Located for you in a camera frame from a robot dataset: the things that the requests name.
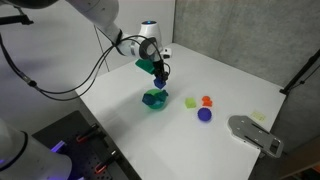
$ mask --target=white wall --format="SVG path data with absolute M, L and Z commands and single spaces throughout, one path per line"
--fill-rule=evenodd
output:
M 9 53 L 21 70 L 48 90 L 66 90 L 81 83 L 101 55 L 93 25 L 65 1 L 42 10 L 24 12 L 35 24 L 0 26 Z M 0 17 L 17 14 L 0 7 Z M 164 45 L 171 43 L 174 0 L 120 0 L 117 24 L 136 34 L 146 19 L 159 21 Z M 102 37 L 103 47 L 109 46 Z M 115 52 L 109 65 L 115 69 L 133 60 Z M 16 128 L 33 133 L 80 109 L 80 100 L 56 102 L 28 87 L 8 67 L 0 53 L 0 117 Z

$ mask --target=floor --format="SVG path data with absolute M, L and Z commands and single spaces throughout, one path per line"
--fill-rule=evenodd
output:
M 279 168 L 284 158 L 285 155 L 279 159 L 268 156 L 258 159 L 249 180 L 277 180 Z

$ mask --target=black cable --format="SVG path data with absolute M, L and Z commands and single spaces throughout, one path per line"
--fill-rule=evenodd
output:
M 164 65 L 166 65 L 167 67 L 168 67 L 168 73 L 169 73 L 169 75 L 170 75 L 170 73 L 171 73 L 171 67 L 169 66 L 169 64 L 167 64 L 167 63 L 163 63 Z
M 11 69 L 13 70 L 13 72 L 16 73 L 21 79 L 23 79 L 21 71 L 13 63 L 13 61 L 12 61 L 12 59 L 11 59 L 7 49 L 6 49 L 6 47 L 3 44 L 1 33 L 0 33 L 0 46 L 1 46 L 2 52 L 3 52 L 4 56 L 5 56 L 5 59 L 6 59 L 7 63 L 9 64 L 9 66 L 11 67 Z
M 303 84 L 305 84 L 306 83 L 306 81 L 318 70 L 320 68 L 320 65 L 319 66 L 317 66 L 304 80 L 302 80 L 302 81 L 300 81 L 299 82 L 299 84 L 297 84 L 297 85 L 295 85 L 295 86 L 293 86 L 293 87 L 291 87 L 290 89 L 289 89 L 289 92 L 291 91 L 291 90 L 293 90 L 293 89 L 295 89 L 295 88 L 297 88 L 297 87 L 299 87 L 300 85 L 303 85 Z
M 103 53 L 103 48 L 102 48 L 102 45 L 101 45 L 100 37 L 98 35 L 97 27 L 95 25 L 93 25 L 93 27 L 94 27 L 94 31 L 96 32 L 97 38 L 98 38 L 98 42 L 99 42 L 99 45 L 100 45 L 101 52 Z M 107 63 L 106 59 L 104 59 L 104 62 L 106 63 L 108 72 L 110 72 L 110 69 L 109 69 L 109 66 L 108 66 L 108 63 Z
M 42 95 L 46 96 L 47 98 L 52 99 L 52 100 L 56 100 L 56 101 L 70 101 L 70 100 L 77 99 L 77 98 L 81 97 L 82 95 L 84 95 L 86 92 L 88 92 L 89 89 L 92 87 L 92 85 L 94 84 L 94 82 L 95 82 L 95 80 L 96 80 L 96 78 L 97 78 L 97 75 L 98 75 L 98 73 L 99 73 L 99 70 L 100 70 L 102 64 L 103 64 L 103 61 L 100 62 L 100 65 L 99 65 L 99 67 L 98 67 L 98 70 L 96 71 L 96 74 L 95 74 L 95 76 L 94 76 L 91 84 L 90 84 L 90 85 L 88 86 L 88 88 L 87 88 L 84 92 L 82 92 L 80 95 L 74 96 L 74 97 L 72 97 L 72 98 L 60 99 L 60 98 L 55 98 L 55 97 L 49 96 L 49 95 L 46 94 L 46 92 L 44 92 L 44 91 L 42 91 L 42 90 L 40 90 L 39 92 L 40 92 Z
M 134 39 L 123 39 L 122 41 L 126 41 L 126 40 L 132 40 L 132 41 L 135 41 L 136 43 L 138 43 L 139 45 L 141 45 L 138 41 L 136 41 L 136 40 L 134 40 Z M 77 87 L 72 88 L 72 89 L 67 90 L 67 91 L 61 91 L 61 92 L 52 92 L 52 91 L 47 91 L 47 90 L 44 90 L 44 89 L 41 89 L 41 88 L 39 88 L 39 90 L 42 91 L 42 92 L 45 92 L 45 93 L 47 93 L 47 94 L 66 94 L 66 93 L 69 93 L 69 92 L 71 92 L 71 91 L 74 91 L 74 90 L 82 87 L 82 86 L 90 79 L 90 77 L 92 76 L 93 72 L 94 72 L 95 69 L 97 68 L 99 62 L 100 62 L 102 59 L 105 59 L 105 58 L 109 55 L 109 53 L 110 53 L 109 51 L 111 51 L 113 48 L 114 48 L 114 46 L 110 46 L 110 47 L 101 55 L 101 57 L 99 58 L 99 60 L 98 60 L 97 63 L 95 64 L 95 66 L 94 66 L 93 70 L 91 71 L 91 73 L 89 74 L 89 76 L 88 76 L 80 85 L 78 85 Z
M 44 89 L 41 89 L 39 88 L 41 91 L 45 92 L 45 93 L 48 93 L 48 94 L 66 94 L 66 93 L 69 93 L 71 91 L 74 91 L 80 87 L 82 87 L 89 79 L 90 77 L 92 76 L 92 74 L 94 73 L 94 71 L 96 70 L 98 64 L 101 62 L 101 60 L 106 56 L 106 54 L 109 54 L 110 51 L 114 48 L 114 46 L 111 46 L 109 47 L 99 58 L 99 60 L 97 61 L 97 63 L 95 64 L 94 68 L 92 69 L 92 71 L 90 72 L 89 76 L 80 84 L 78 85 L 77 87 L 75 88 L 72 88 L 70 90 L 67 90 L 67 91 L 60 91 L 60 92 L 52 92 L 52 91 L 47 91 L 47 90 L 44 90 Z
M 289 95 L 290 89 L 298 83 L 298 81 L 306 74 L 307 71 L 314 65 L 314 63 L 317 62 L 317 60 L 320 58 L 320 49 L 309 58 L 307 63 L 300 69 L 300 71 L 290 80 L 290 82 L 284 87 L 283 89 L 280 89 L 280 93 Z
M 145 40 L 147 40 L 149 43 L 151 43 L 151 44 L 153 45 L 153 47 L 156 49 L 159 58 L 161 59 L 161 54 L 160 54 L 159 49 L 158 49 L 157 46 L 154 44 L 154 42 L 152 42 L 152 41 L 151 41 L 149 38 L 147 38 L 147 37 L 144 37 L 144 36 L 141 36 L 141 35 L 132 35 L 132 36 L 126 37 L 126 38 L 124 38 L 124 39 L 122 39 L 122 40 L 127 40 L 127 39 L 130 39 L 130 38 L 132 38 L 132 37 L 141 37 L 141 38 L 144 38 Z
M 148 42 L 150 42 L 150 43 L 154 46 L 154 48 L 156 49 L 156 51 L 157 51 L 157 53 L 158 53 L 158 56 L 159 56 L 159 58 L 161 59 L 161 54 L 160 54 L 160 51 L 159 51 L 159 49 L 157 48 L 157 46 L 154 44 L 154 42 L 152 42 L 150 39 L 148 39 L 148 38 L 146 38 L 146 37 L 144 37 L 144 36 L 141 36 L 141 35 L 129 36 L 129 37 L 126 37 L 126 38 L 124 38 L 124 39 L 121 39 L 121 40 L 120 40 L 120 43 L 123 42 L 123 41 L 126 41 L 126 40 L 131 40 L 131 41 L 134 41 L 134 42 L 136 42 L 137 44 L 141 45 L 137 40 L 132 39 L 132 38 L 134 38 L 134 37 L 141 37 L 141 38 L 144 38 L 145 40 L 147 40 Z M 101 42 L 100 42 L 99 37 L 98 37 L 98 40 L 99 40 L 100 48 L 102 49 L 102 45 L 101 45 Z M 3 44 L 1 34 L 0 34 L 0 45 L 1 45 L 2 51 L 3 51 L 4 55 L 5 55 L 5 58 L 6 58 L 7 62 L 8 62 L 8 64 L 9 64 L 9 66 L 12 68 L 12 70 L 13 70 L 21 79 L 23 79 L 23 80 L 25 80 L 25 78 L 29 78 L 29 77 L 27 77 L 22 71 L 20 71 L 20 70 L 18 69 L 18 67 L 16 67 L 16 65 L 14 64 L 14 62 L 12 61 L 9 53 L 7 52 L 7 50 L 6 50 L 6 48 L 5 48 L 4 44 Z M 109 55 L 109 53 L 112 51 L 112 49 L 113 49 L 114 47 L 115 47 L 114 45 L 110 46 L 110 47 L 100 56 L 99 60 L 98 60 L 97 63 L 95 64 L 93 70 L 90 72 L 89 76 L 88 76 L 80 85 L 78 85 L 78 86 L 75 87 L 75 88 L 72 88 L 72 89 L 67 90 L 67 91 L 52 92 L 52 91 L 47 91 L 47 90 L 44 90 L 44 89 L 39 88 L 38 86 L 36 86 L 36 82 L 34 82 L 34 83 L 35 83 L 35 86 L 33 86 L 33 87 L 34 87 L 36 90 L 38 90 L 42 95 L 46 96 L 46 97 L 49 98 L 49 99 L 53 99 L 53 100 L 56 100 L 56 101 L 69 101 L 69 100 L 73 100 L 73 99 L 79 98 L 80 96 L 82 96 L 83 94 L 85 94 L 85 93 L 92 87 L 92 85 L 94 84 L 94 82 L 95 82 L 95 80 L 96 80 L 96 77 L 97 77 L 97 75 L 98 75 L 98 73 L 99 73 L 99 70 L 100 70 L 100 68 L 101 68 L 101 66 L 102 66 L 102 64 L 103 64 L 103 61 L 106 62 L 106 57 Z M 169 68 L 169 74 L 170 74 L 170 72 L 171 72 L 170 66 L 169 66 L 167 63 L 164 63 L 164 64 Z M 74 90 L 82 87 L 82 86 L 90 79 L 90 77 L 92 76 L 92 74 L 94 73 L 94 71 L 96 70 L 96 68 L 97 68 L 98 65 L 99 65 L 99 67 L 98 67 L 98 69 L 97 69 L 97 71 L 96 71 L 96 74 L 95 74 L 95 76 L 94 76 L 94 79 L 92 80 L 92 82 L 91 82 L 91 84 L 88 86 L 88 88 L 87 88 L 84 92 L 82 92 L 80 95 L 77 95 L 77 96 L 72 97 L 72 98 L 67 98 L 67 99 L 55 98 L 55 97 L 52 97 L 52 96 L 48 95 L 48 94 L 66 94 L 66 93 L 69 93 L 69 92 L 71 92 L 71 91 L 74 91 Z
M 24 135 L 24 142 L 22 145 L 22 148 L 20 149 L 19 153 L 5 166 L 0 168 L 0 172 L 5 171 L 6 169 L 10 168 L 17 160 L 19 160 L 19 158 L 22 156 L 22 154 L 25 152 L 27 146 L 28 146 L 28 141 L 29 141 L 29 137 L 28 134 L 24 131 L 21 131 Z
M 138 43 L 139 45 L 141 45 L 138 41 L 136 41 L 136 40 L 134 40 L 134 39 L 123 39 L 122 41 L 126 41 L 126 40 L 132 40 L 132 41 L 135 41 L 136 43 Z M 88 86 L 88 88 L 87 88 L 83 93 L 81 93 L 80 95 L 75 96 L 75 97 L 72 97 L 72 98 L 60 99 L 60 98 L 55 98 L 55 97 L 49 96 L 48 94 L 66 94 L 66 93 L 71 92 L 71 91 L 74 91 L 74 90 L 78 89 L 79 87 L 81 87 L 82 85 L 84 85 L 84 84 L 90 79 L 90 77 L 92 76 L 94 70 L 96 69 L 96 67 L 97 67 L 97 65 L 99 64 L 99 62 L 101 61 L 101 59 L 102 59 L 102 58 L 106 58 L 106 57 L 109 55 L 109 53 L 111 52 L 111 50 L 112 50 L 113 48 L 114 48 L 114 46 L 110 46 L 110 47 L 102 54 L 102 56 L 99 58 L 98 62 L 97 62 L 96 65 L 94 66 L 93 70 L 91 71 L 90 75 L 89 75 L 89 76 L 87 77 L 87 79 L 86 79 L 83 83 L 81 83 L 79 86 L 77 86 L 77 87 L 75 87 L 75 88 L 73 88 L 73 89 L 70 89 L 70 90 L 68 90 L 68 91 L 62 91 L 62 92 L 51 92 L 51 91 L 46 91 L 46 90 L 43 90 L 43 89 L 39 88 L 39 92 L 40 92 L 42 95 L 46 96 L 47 98 L 52 99 L 52 100 L 56 100 L 56 101 L 70 101 L 70 100 L 74 100 L 74 99 L 76 99 L 76 98 L 81 97 L 83 94 L 85 94 L 86 92 L 88 92 L 88 90 L 89 90 L 89 89 L 92 87 L 92 85 L 94 84 L 94 82 L 95 82 L 95 80 L 96 80 L 96 77 L 97 77 L 97 75 L 98 75 L 98 72 L 99 72 L 99 70 L 100 70 L 100 68 L 101 68 L 101 66 L 102 66 L 102 64 L 103 64 L 103 61 L 100 63 L 100 65 L 99 65 L 99 67 L 98 67 L 98 70 L 97 70 L 97 72 L 96 72 L 96 74 L 95 74 L 95 76 L 94 76 L 94 79 L 92 80 L 91 84 L 90 84 L 90 85 Z

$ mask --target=purple bottle cap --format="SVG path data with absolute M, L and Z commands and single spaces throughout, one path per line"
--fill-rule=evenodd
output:
M 198 111 L 198 117 L 201 121 L 210 121 L 212 117 L 212 113 L 208 108 L 201 108 Z

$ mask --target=wire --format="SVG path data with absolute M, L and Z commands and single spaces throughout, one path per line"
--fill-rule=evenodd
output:
M 166 65 L 167 67 L 168 67 L 168 73 L 169 73 L 169 75 L 170 75 L 170 73 L 171 73 L 171 67 L 169 66 L 169 64 L 167 64 L 167 63 L 163 63 L 164 65 Z
M 98 41 L 99 41 L 99 44 L 100 44 L 100 48 L 101 48 L 101 50 L 102 50 L 101 41 L 100 41 L 100 38 L 99 38 L 99 36 L 98 36 L 96 27 L 94 26 L 94 28 L 95 28 L 96 35 L 97 35 L 97 37 L 98 37 Z M 137 44 L 139 44 L 139 45 L 141 46 L 141 43 L 139 43 L 136 39 L 132 39 L 132 38 L 134 38 L 134 37 L 144 38 L 144 39 L 147 40 L 149 43 L 151 43 L 151 44 L 153 45 L 153 47 L 155 48 L 155 50 L 157 51 L 157 54 L 158 54 L 160 60 L 162 60 L 159 49 L 157 48 L 157 46 L 155 45 L 155 43 L 152 42 L 152 41 L 151 41 L 150 39 L 148 39 L 147 37 L 144 37 L 144 36 L 141 36 L 141 35 L 133 35 L 133 36 L 129 36 L 129 37 L 126 37 L 126 38 L 124 38 L 124 39 L 121 39 L 121 40 L 120 40 L 120 43 L 121 43 L 121 42 L 124 42 L 124 41 L 127 41 L 127 40 L 131 40 L 131 41 L 134 41 L 134 42 L 136 42 Z M 16 67 L 16 65 L 15 65 L 14 62 L 12 61 L 9 53 L 7 52 L 7 50 L 6 50 L 6 48 L 5 48 L 4 44 L 3 44 L 1 34 L 0 34 L 0 45 L 1 45 L 2 51 L 3 51 L 4 55 L 5 55 L 5 58 L 6 58 L 7 62 L 8 62 L 8 64 L 9 64 L 9 66 L 12 68 L 12 70 L 13 70 L 21 79 L 28 78 L 26 75 L 24 75 L 24 73 L 23 73 L 22 71 L 20 71 L 20 70 L 18 69 L 18 67 Z M 44 90 L 44 89 L 42 89 L 42 88 L 39 88 L 38 86 L 34 86 L 34 88 L 35 88 L 36 90 L 38 90 L 38 91 L 39 91 L 42 95 L 44 95 L 45 97 L 47 97 L 47 98 L 49 98 L 49 99 L 52 99 L 52 100 L 56 100 L 56 101 L 70 101 L 70 100 L 73 100 L 73 99 L 76 99 L 76 98 L 81 97 L 81 96 L 82 96 L 83 94 L 85 94 L 85 93 L 92 87 L 92 85 L 94 84 L 94 82 L 95 82 L 95 80 L 96 80 L 96 77 L 97 77 L 97 75 L 98 75 L 98 73 L 99 73 L 99 70 L 100 70 L 100 68 L 101 68 L 101 66 L 102 66 L 102 64 L 103 64 L 103 61 L 106 62 L 107 56 L 109 55 L 109 53 L 112 51 L 112 49 L 113 49 L 114 47 L 115 47 L 115 45 L 112 45 L 112 46 L 110 46 L 105 52 L 103 52 L 103 54 L 100 56 L 99 60 L 98 60 L 97 63 L 95 64 L 94 68 L 93 68 L 92 71 L 90 72 L 89 76 L 88 76 L 80 85 L 78 85 L 77 87 L 72 88 L 72 89 L 67 90 L 67 91 L 60 91 L 60 92 L 53 92 L 53 91 Z M 169 66 L 167 63 L 164 63 L 164 64 L 169 68 L 169 74 L 170 74 L 170 72 L 171 72 L 170 66 Z M 82 87 L 86 82 L 88 82 L 88 80 L 91 78 L 91 76 L 93 75 L 93 73 L 94 73 L 95 71 L 96 71 L 96 73 L 95 73 L 95 75 L 94 75 L 94 78 L 93 78 L 91 84 L 90 84 L 90 85 L 88 86 L 88 88 L 87 88 L 85 91 L 83 91 L 80 95 L 77 95 L 77 96 L 74 96 L 74 97 L 71 97 L 71 98 L 66 98 L 66 99 L 56 98 L 56 97 L 52 97 L 51 95 L 48 95 L 48 94 L 59 94 L 59 95 L 61 95 L 61 94 L 66 94 L 66 93 L 70 93 L 70 92 L 72 92 L 72 91 L 74 91 L 74 90 Z
M 92 87 L 92 85 L 94 84 L 94 82 L 95 82 L 95 80 L 96 80 L 96 78 L 97 78 L 97 75 L 98 75 L 98 73 L 99 73 L 99 70 L 100 70 L 102 64 L 103 64 L 103 61 L 100 62 L 100 65 L 99 65 L 99 67 L 98 67 L 98 70 L 96 71 L 96 74 L 95 74 L 95 76 L 94 76 L 91 84 L 90 84 L 90 85 L 88 86 L 88 88 L 87 88 L 85 91 L 83 91 L 80 95 L 74 96 L 74 97 L 72 97 L 72 98 L 60 99 L 60 98 L 55 98 L 55 97 L 52 97 L 52 96 L 50 96 L 50 95 L 47 95 L 46 92 L 44 92 L 43 90 L 40 90 L 39 92 L 40 92 L 42 95 L 46 96 L 47 98 L 52 99 L 52 100 L 56 100 L 56 101 L 70 101 L 70 100 L 77 99 L 77 98 L 81 97 L 82 95 L 84 95 L 86 92 L 88 92 L 89 89 Z
M 101 45 L 100 37 L 98 35 L 97 27 L 95 25 L 93 25 L 93 27 L 94 27 L 94 31 L 96 32 L 97 38 L 98 38 L 98 42 L 99 42 L 99 45 L 100 45 L 101 52 L 103 53 L 103 48 L 102 48 L 102 45 Z M 108 66 L 108 63 L 107 63 L 106 59 L 103 59 L 103 60 L 106 63 L 108 72 L 110 72 L 110 69 L 109 69 L 109 66 Z
M 293 89 L 295 89 L 295 88 L 297 88 L 297 87 L 299 87 L 300 85 L 303 85 L 303 84 L 305 84 L 306 83 L 306 81 L 312 76 L 312 75 L 314 75 L 314 73 L 318 70 L 320 68 L 320 65 L 319 66 L 317 66 L 304 80 L 302 80 L 302 81 L 300 81 L 299 82 L 299 84 L 297 84 L 297 85 L 295 85 L 295 86 L 293 86 L 293 87 L 291 87 L 290 89 L 289 89 L 289 92 L 291 91 L 291 90 L 293 90 Z
M 127 41 L 127 40 L 132 40 L 132 41 L 136 42 L 137 44 L 141 45 L 141 44 L 140 44 L 137 40 L 135 40 L 135 39 L 123 39 L 123 40 L 121 40 L 121 42 Z M 76 99 L 76 98 L 81 97 L 81 96 L 82 96 L 83 94 L 85 94 L 85 93 L 92 87 L 92 85 L 94 84 L 94 82 L 95 82 L 95 80 L 96 80 L 96 77 L 97 77 L 97 75 L 98 75 L 98 72 L 99 72 L 99 70 L 100 70 L 100 68 L 101 68 L 101 66 L 102 66 L 102 64 L 103 64 L 103 61 L 101 62 L 101 59 L 105 59 L 105 58 L 109 55 L 109 53 L 112 51 L 113 48 L 114 48 L 113 45 L 110 46 L 110 47 L 102 54 L 102 56 L 99 58 L 99 60 L 98 60 L 97 63 L 95 64 L 95 66 L 94 66 L 93 70 L 91 71 L 90 75 L 89 75 L 89 76 L 87 77 L 87 79 L 86 79 L 85 81 L 83 81 L 79 86 L 77 86 L 77 87 L 75 87 L 75 88 L 73 88 L 73 89 L 70 89 L 70 90 L 68 90 L 68 91 L 62 91 L 62 92 L 52 92 L 52 91 L 47 91 L 47 90 L 43 90 L 43 89 L 39 88 L 39 92 L 40 92 L 41 94 L 43 94 L 44 96 L 46 96 L 47 98 L 53 99 L 53 100 L 56 100 L 56 101 L 70 101 L 70 100 L 74 100 L 74 99 Z M 99 65 L 99 67 L 98 67 L 98 70 L 96 71 L 96 74 L 95 74 L 95 76 L 94 76 L 94 79 L 92 80 L 92 82 L 91 82 L 91 84 L 88 86 L 88 88 L 87 88 L 83 93 L 81 93 L 80 95 L 75 96 L 75 97 L 72 97 L 72 98 L 67 98 L 67 99 L 55 98 L 55 97 L 52 97 L 52 96 L 49 96 L 49 95 L 48 95 L 48 94 L 66 94 L 66 93 L 69 93 L 69 92 L 71 92 L 71 91 L 74 91 L 74 90 L 80 88 L 81 86 L 83 86 L 83 85 L 90 79 L 90 77 L 92 76 L 93 72 L 94 72 L 95 69 L 97 68 L 97 65 L 99 64 L 99 62 L 101 62 L 101 63 L 100 63 L 100 65 Z
M 44 89 L 41 89 L 39 88 L 41 91 L 45 92 L 45 93 L 48 93 L 48 94 L 66 94 L 66 93 L 69 93 L 71 91 L 74 91 L 80 87 L 82 87 L 89 79 L 90 77 L 92 76 L 92 74 L 94 73 L 94 71 L 96 70 L 98 64 L 101 62 L 101 60 L 110 53 L 110 51 L 114 48 L 114 46 L 111 46 L 109 47 L 99 58 L 99 60 L 97 61 L 97 63 L 95 64 L 94 68 L 92 69 L 92 71 L 90 72 L 89 76 L 80 84 L 78 85 L 77 87 L 75 88 L 72 88 L 70 90 L 67 90 L 67 91 L 60 91 L 60 92 L 52 92 L 52 91 L 47 91 L 47 90 L 44 90 Z

